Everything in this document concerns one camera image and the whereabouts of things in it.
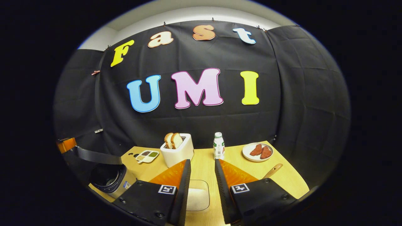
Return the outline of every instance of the table surface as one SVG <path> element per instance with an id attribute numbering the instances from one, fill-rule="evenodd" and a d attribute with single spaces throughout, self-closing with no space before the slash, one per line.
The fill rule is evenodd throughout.
<path id="1" fill-rule="evenodd" d="M 276 164 L 281 163 L 283 166 L 270 178 L 296 199 L 299 199 L 309 191 L 308 186 L 303 178 L 275 148 L 274 154 L 268 160 L 264 162 L 252 162 L 243 156 L 242 150 L 244 146 L 245 145 L 225 147 L 224 160 L 256 177 L 257 179 L 262 179 Z M 130 170 L 138 180 L 150 181 L 168 169 L 168 167 L 164 162 L 162 153 L 160 153 L 158 157 L 156 157 L 156 159 L 154 159 L 154 161 L 151 163 L 143 162 L 138 164 L 133 155 L 139 154 L 144 150 L 156 150 L 160 152 L 160 149 L 158 148 L 135 146 L 126 152 L 121 157 L 121 160 L 127 169 Z M 207 209 L 202 211 L 187 211 L 185 224 L 191 226 L 229 225 L 224 223 L 222 214 L 212 148 L 194 149 L 194 156 L 191 160 L 190 179 L 203 180 L 208 183 L 210 204 Z M 89 186 L 106 200 L 110 202 L 115 200 L 111 196 L 101 193 L 97 188 L 93 187 L 92 184 L 89 184 Z"/>

